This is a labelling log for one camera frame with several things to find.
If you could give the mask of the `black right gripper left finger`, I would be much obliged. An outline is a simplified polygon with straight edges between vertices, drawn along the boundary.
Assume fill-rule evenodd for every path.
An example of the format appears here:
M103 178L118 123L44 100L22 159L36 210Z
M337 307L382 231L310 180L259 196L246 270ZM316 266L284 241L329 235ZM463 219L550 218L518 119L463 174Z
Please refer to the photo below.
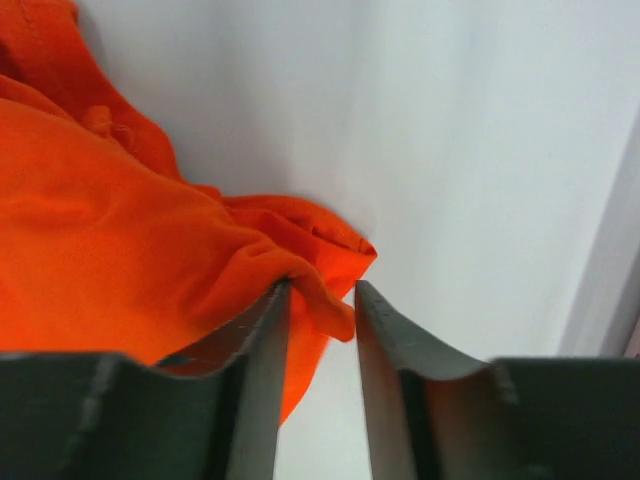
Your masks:
M117 353L1 357L5 479L269 479L290 287L157 366Z

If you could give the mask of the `orange t-shirt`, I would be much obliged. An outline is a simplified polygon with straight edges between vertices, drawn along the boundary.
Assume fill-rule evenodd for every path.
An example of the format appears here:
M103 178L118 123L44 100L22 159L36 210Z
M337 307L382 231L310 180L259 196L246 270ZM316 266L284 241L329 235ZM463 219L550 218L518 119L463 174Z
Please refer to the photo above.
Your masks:
M1 347L121 351L153 365L293 286L281 414L376 259L304 199L186 182L165 133L98 67L69 1L1 5Z

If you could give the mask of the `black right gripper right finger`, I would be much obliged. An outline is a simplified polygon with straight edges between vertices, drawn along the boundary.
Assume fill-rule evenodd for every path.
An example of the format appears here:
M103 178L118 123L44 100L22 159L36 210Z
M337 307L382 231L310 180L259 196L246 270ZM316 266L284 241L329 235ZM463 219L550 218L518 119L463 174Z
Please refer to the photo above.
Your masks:
M635 359L483 362L355 288L376 479L635 479Z

